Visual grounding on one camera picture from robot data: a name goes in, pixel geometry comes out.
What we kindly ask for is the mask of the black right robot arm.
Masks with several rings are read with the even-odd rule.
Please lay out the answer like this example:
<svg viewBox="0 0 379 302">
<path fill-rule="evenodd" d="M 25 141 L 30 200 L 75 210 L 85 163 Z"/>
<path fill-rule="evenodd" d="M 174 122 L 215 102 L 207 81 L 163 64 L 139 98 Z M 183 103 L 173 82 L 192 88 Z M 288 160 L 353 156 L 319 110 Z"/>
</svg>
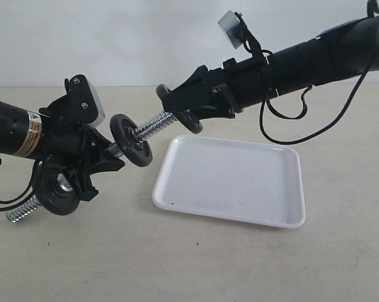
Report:
<svg viewBox="0 0 379 302">
<path fill-rule="evenodd" d="M 160 84 L 156 94 L 164 111 L 189 110 L 198 120 L 233 118 L 264 97 L 350 79 L 365 69 L 379 71 L 379 16 L 343 23 L 268 56 L 241 17 L 236 15 L 234 20 L 237 24 L 226 33 L 251 57 L 226 60 L 217 69 L 201 65 L 172 90 Z"/>
</svg>

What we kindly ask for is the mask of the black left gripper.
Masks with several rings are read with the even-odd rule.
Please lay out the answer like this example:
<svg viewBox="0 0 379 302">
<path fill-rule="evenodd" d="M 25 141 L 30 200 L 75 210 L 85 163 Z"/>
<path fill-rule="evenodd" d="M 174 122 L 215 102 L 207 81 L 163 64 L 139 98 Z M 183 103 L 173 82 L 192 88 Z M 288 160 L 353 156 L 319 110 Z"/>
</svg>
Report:
<svg viewBox="0 0 379 302">
<path fill-rule="evenodd" d="M 95 104 L 81 100 L 55 100 L 40 108 L 43 132 L 38 144 L 38 159 L 45 164 L 68 166 L 83 157 L 89 148 L 90 173 L 116 172 L 126 164 L 107 148 L 111 141 L 95 128 Z M 71 185 L 79 201 L 91 201 L 99 191 L 86 171 L 76 171 Z"/>
</svg>

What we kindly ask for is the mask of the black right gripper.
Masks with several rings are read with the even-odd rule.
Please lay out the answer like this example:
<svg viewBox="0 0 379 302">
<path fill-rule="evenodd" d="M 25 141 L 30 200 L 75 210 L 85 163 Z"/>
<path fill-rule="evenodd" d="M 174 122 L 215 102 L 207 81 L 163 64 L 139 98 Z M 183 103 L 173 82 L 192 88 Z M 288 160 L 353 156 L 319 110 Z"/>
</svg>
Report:
<svg viewBox="0 0 379 302">
<path fill-rule="evenodd" d="M 201 121 L 214 118 L 233 119 L 236 113 L 278 96 L 274 80 L 274 56 L 263 50 L 261 57 L 241 62 L 234 58 L 222 68 L 208 70 L 201 65 L 181 85 L 161 97 L 167 112 L 191 110 Z"/>
</svg>

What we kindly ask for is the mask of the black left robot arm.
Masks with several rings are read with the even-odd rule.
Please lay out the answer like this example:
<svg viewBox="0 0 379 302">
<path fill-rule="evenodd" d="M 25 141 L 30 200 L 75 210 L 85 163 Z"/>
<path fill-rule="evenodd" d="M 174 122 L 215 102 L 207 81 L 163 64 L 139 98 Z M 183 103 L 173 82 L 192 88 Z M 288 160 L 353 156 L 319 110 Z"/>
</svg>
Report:
<svg viewBox="0 0 379 302">
<path fill-rule="evenodd" d="M 125 165 L 96 129 L 103 119 L 93 98 L 62 96 L 37 112 L 0 101 L 0 154 L 33 160 L 27 187 L 44 207 L 65 211 L 97 196 L 93 174 Z"/>
</svg>

